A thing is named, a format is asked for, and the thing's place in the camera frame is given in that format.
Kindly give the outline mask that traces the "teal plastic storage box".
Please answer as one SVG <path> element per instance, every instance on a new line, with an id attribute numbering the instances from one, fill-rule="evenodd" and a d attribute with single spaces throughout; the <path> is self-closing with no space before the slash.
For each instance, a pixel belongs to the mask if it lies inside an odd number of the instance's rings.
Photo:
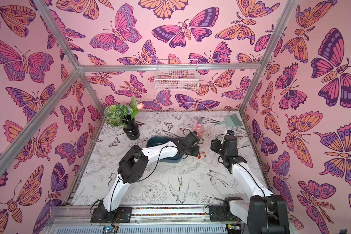
<path id="1" fill-rule="evenodd" d="M 151 148 L 151 147 L 157 147 L 159 149 L 161 149 L 164 144 L 176 140 L 176 138 L 172 138 L 172 137 L 151 137 L 147 144 L 146 144 L 146 148 Z M 175 155 L 174 157 L 167 157 L 167 158 L 163 158 L 160 160 L 160 162 L 166 162 L 166 163 L 178 163 L 181 161 L 183 155 L 180 155 L 179 153 L 177 155 Z"/>

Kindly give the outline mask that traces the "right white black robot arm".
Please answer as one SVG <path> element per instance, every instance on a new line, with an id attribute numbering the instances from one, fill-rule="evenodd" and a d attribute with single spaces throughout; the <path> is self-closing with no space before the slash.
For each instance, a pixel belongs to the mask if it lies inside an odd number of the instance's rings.
<path id="1" fill-rule="evenodd" d="M 210 148 L 250 199 L 247 204 L 241 198 L 225 198 L 227 212 L 243 221 L 250 234 L 289 234 L 285 199 L 274 195 L 252 173 L 246 159 L 238 155 L 236 137 L 225 135 L 223 141 L 214 139 Z"/>

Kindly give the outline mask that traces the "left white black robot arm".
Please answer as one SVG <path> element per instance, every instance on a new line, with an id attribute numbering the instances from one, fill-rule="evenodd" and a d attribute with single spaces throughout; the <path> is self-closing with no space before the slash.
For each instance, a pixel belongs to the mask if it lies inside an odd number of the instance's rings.
<path id="1" fill-rule="evenodd" d="M 132 184 L 145 179 L 144 172 L 152 163 L 163 159 L 180 160 L 183 156 L 199 155 L 198 140 L 152 137 L 146 147 L 132 146 L 119 162 L 118 174 L 107 196 L 93 210 L 91 223 L 117 220 L 121 200 Z"/>

